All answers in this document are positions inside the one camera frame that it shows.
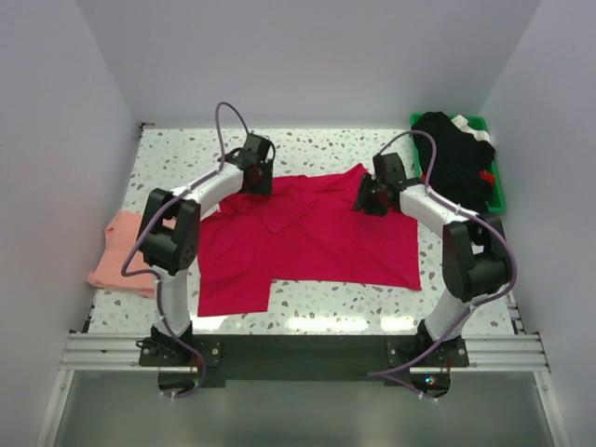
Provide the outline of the magenta red t shirt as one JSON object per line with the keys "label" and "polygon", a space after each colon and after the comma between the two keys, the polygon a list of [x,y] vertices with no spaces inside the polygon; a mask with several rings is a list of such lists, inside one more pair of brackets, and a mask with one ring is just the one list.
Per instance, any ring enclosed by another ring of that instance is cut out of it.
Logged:
{"label": "magenta red t shirt", "polygon": [[264,312],[275,279],[419,291],[417,222],[355,211],[365,172],[277,177],[270,196],[223,200],[200,226],[198,315]]}

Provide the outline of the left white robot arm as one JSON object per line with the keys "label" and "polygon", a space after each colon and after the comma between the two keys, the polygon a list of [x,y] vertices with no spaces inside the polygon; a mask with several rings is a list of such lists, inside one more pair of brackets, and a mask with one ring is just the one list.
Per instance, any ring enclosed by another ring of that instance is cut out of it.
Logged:
{"label": "left white robot arm", "polygon": [[250,133],[242,146],[218,159],[214,171],[177,189],[150,193],[137,242],[155,275],[158,320],[140,345],[145,355],[183,365],[196,353],[187,273],[198,252],[200,219],[233,194],[271,194],[275,156],[270,140]]}

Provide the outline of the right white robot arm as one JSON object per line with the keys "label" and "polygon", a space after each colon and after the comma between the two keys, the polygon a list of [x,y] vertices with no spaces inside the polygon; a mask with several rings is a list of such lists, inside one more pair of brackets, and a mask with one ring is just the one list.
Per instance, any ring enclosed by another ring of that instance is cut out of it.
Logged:
{"label": "right white robot arm", "polygon": [[416,330],[409,360],[437,365],[455,344],[474,308],[514,279],[502,223],[437,194],[420,178],[406,176],[399,155],[377,154],[373,174],[362,176],[353,209],[385,216],[390,210],[415,219],[441,239],[445,290]]}

